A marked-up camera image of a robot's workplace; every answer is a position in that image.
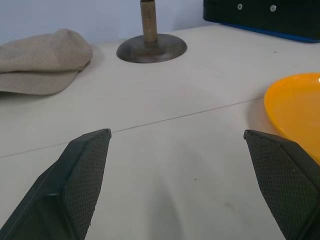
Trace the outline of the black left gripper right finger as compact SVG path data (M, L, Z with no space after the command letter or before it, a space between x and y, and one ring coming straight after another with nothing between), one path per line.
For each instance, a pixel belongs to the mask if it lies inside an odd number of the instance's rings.
M262 196L286 240L320 240L320 165L296 142L244 132Z

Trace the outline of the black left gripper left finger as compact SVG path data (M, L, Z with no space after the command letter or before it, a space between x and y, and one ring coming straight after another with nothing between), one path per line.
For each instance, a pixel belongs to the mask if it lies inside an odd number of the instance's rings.
M69 142L0 229L0 240L85 240L111 138L111 130L105 128Z

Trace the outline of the orange plastic plate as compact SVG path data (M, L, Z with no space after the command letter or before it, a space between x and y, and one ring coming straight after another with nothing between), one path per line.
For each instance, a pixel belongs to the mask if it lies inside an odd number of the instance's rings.
M264 94L264 109L277 133L298 143L320 165L320 72L276 81Z

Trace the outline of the beige flat cap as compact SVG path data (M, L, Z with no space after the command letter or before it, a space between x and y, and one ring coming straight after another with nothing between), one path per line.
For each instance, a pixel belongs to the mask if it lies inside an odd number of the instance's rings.
M0 45L0 92L54 95L90 64L91 45L77 32L59 29Z

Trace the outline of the dark wooden hat stand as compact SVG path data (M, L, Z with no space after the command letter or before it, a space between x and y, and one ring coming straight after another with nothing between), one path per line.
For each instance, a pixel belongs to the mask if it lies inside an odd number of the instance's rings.
M140 0L143 34L124 41L117 49L119 59L138 64L169 61L183 55L188 47L181 38L159 34L155 0Z

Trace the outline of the black and blue case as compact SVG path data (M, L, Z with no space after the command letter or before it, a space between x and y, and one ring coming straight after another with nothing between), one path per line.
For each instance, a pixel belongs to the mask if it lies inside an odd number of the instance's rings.
M320 0L203 0L203 19L304 43L320 43Z

